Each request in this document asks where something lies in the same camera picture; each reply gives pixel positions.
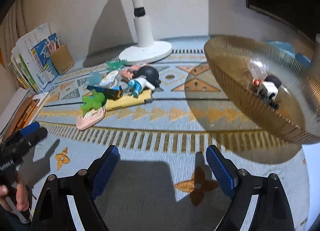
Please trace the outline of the person's left hand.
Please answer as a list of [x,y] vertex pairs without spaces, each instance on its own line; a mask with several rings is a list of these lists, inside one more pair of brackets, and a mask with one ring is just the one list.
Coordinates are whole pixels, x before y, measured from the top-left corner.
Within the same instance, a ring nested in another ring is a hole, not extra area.
[[[11,213],[14,211],[12,210],[11,206],[7,203],[6,198],[8,197],[8,187],[6,185],[1,185],[0,187],[1,192],[1,206]],[[25,185],[25,182],[22,178],[16,178],[16,191],[15,191],[15,200],[16,200],[16,208],[18,211],[27,211],[29,209],[30,203],[28,198],[28,189]]]

